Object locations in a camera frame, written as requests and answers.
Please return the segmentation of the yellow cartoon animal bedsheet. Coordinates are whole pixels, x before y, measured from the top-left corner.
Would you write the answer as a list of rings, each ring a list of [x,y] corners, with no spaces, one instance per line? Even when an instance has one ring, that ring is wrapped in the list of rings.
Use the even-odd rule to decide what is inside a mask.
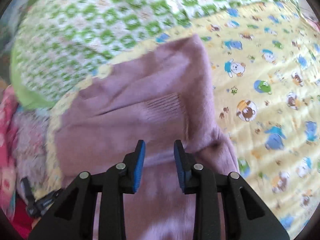
[[[215,117],[240,174],[294,239],[319,205],[319,32],[290,4],[258,3],[173,27],[111,63],[193,34],[209,56]]]

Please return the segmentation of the mauve knit sweater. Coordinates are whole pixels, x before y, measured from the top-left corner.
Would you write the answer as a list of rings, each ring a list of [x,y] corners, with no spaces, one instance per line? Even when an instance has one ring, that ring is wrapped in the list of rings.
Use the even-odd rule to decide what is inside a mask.
[[[146,144],[141,186],[124,197],[129,239],[191,239],[195,196],[179,187],[174,142],[220,174],[237,171],[229,137],[215,120],[211,67],[197,35],[115,64],[80,90],[55,132],[64,182],[105,172]]]

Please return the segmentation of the pink floral blanket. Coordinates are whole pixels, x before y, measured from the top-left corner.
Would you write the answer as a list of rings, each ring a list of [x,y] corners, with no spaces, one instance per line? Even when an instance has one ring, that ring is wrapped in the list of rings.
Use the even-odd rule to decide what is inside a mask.
[[[1,210],[23,239],[38,221],[27,214],[23,178],[36,201],[61,188],[59,172],[49,171],[48,125],[47,109],[25,110],[12,86],[1,88]]]

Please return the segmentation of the green white patterned quilt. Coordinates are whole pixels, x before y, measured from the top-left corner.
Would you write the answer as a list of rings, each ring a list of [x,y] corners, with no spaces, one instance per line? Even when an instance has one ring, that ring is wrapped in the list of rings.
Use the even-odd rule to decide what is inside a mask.
[[[86,75],[138,42],[251,3],[298,0],[32,0],[11,53],[20,104],[49,108]]]

